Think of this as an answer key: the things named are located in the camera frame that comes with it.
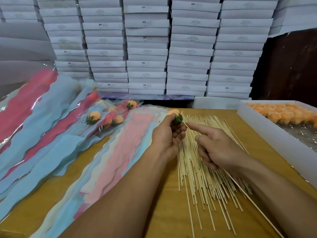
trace table surface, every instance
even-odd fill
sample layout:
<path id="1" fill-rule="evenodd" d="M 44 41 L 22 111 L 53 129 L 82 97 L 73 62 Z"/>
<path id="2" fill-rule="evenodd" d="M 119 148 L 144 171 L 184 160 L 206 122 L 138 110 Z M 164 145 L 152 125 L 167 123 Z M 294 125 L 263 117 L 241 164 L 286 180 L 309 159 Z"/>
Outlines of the table surface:
<path id="1" fill-rule="evenodd" d="M 185 115 L 193 116 L 212 114 L 225 119 L 250 155 L 261 160 L 268 167 L 317 199 L 317 191 L 249 127 L 236 114 L 236 110 L 183 109 L 183 112 Z M 83 152 L 76 161 L 69 165 L 64 176 L 50 177 L 33 194 L 18 203 L 10 215 L 0 223 L 0 237 L 28 237 L 35 232 L 42 224 L 47 212 L 63 198 L 68 187 L 79 178 L 83 168 L 91 162 L 93 156 L 102 148 L 105 142 L 107 142 L 107 138 Z M 236 237 L 279 237 L 249 200 L 244 199 L 241 194 L 238 194 L 238 199 L 244 210 L 243 212 L 236 209 L 232 200 L 228 202 L 227 206 L 236 230 Z M 252 196 L 252 199 L 264 213 L 268 214 L 267 209 L 255 195 Z M 215 205 L 216 211 L 213 211 L 212 215 L 216 231 L 212 228 L 208 210 L 204 211 L 201 203 L 198 202 L 203 227 L 200 230 L 196 207 L 191 203 L 195 237 L 235 237 L 233 232 L 227 228 L 219 204 Z M 178 191 L 176 161 L 169 164 L 162 177 L 149 213 L 144 236 L 146 238 L 192 237 L 185 187 L 181 187 L 181 191 Z"/>

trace left hand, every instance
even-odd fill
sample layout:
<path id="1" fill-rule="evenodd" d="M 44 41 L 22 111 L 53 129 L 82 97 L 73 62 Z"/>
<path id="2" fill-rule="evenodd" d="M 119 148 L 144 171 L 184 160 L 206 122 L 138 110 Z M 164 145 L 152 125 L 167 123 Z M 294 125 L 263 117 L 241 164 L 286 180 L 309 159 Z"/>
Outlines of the left hand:
<path id="1" fill-rule="evenodd" d="M 176 114 L 167 115 L 152 133 L 152 144 L 161 156 L 171 161 L 177 156 L 178 145 L 185 138 L 186 126 L 184 123 L 174 125 Z"/>

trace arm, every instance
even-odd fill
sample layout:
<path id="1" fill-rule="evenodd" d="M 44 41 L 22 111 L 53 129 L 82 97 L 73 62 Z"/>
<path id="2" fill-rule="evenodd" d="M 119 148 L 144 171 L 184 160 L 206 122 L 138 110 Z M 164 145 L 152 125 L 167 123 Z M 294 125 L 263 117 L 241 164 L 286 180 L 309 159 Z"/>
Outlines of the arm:
<path id="1" fill-rule="evenodd" d="M 184 124 L 168 115 L 153 130 L 152 144 L 125 176 L 75 220 L 60 237 L 141 237 L 152 199 L 167 163 L 185 137 Z"/>
<path id="2" fill-rule="evenodd" d="M 224 168 L 251 185 L 290 238 L 317 234 L 317 201 L 297 186 L 245 153 L 224 131 L 187 124 L 200 132 L 198 153 L 210 168 Z"/>

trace right hand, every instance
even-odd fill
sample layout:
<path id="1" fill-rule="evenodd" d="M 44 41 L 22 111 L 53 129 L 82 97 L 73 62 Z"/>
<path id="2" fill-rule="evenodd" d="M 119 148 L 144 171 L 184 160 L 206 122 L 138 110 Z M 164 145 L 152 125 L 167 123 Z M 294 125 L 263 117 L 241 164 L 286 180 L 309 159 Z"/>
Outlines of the right hand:
<path id="1" fill-rule="evenodd" d="M 195 137 L 198 154 L 205 165 L 212 169 L 224 168 L 235 176 L 252 159 L 222 129 L 187 123 L 188 127 L 201 133 Z"/>

